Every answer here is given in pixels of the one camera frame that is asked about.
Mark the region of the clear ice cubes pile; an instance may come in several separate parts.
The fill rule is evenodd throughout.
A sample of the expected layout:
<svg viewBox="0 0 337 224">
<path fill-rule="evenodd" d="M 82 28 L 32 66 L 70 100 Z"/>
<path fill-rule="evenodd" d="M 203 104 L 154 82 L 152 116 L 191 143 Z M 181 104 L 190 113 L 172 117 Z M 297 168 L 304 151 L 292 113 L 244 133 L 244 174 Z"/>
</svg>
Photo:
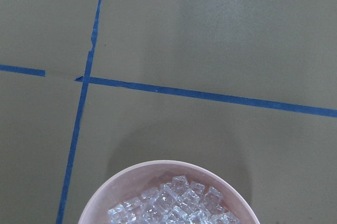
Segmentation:
<svg viewBox="0 0 337 224">
<path fill-rule="evenodd" d="M 175 176 L 107 211 L 109 223 L 241 223 L 212 186 Z"/>
</svg>

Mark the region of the pink bowl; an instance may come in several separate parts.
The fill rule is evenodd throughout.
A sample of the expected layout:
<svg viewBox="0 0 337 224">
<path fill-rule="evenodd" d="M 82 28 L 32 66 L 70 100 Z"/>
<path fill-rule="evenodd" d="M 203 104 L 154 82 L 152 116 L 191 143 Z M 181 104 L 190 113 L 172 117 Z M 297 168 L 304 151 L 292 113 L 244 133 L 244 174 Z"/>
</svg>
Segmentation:
<svg viewBox="0 0 337 224">
<path fill-rule="evenodd" d="M 174 176 L 185 175 L 189 181 L 213 186 L 223 195 L 224 205 L 241 223 L 259 223 L 245 199 L 225 180 L 214 173 L 182 161 L 153 160 L 130 166 L 104 182 L 84 208 L 79 223 L 109 223 L 107 210 L 143 190 L 167 182 Z"/>
</svg>

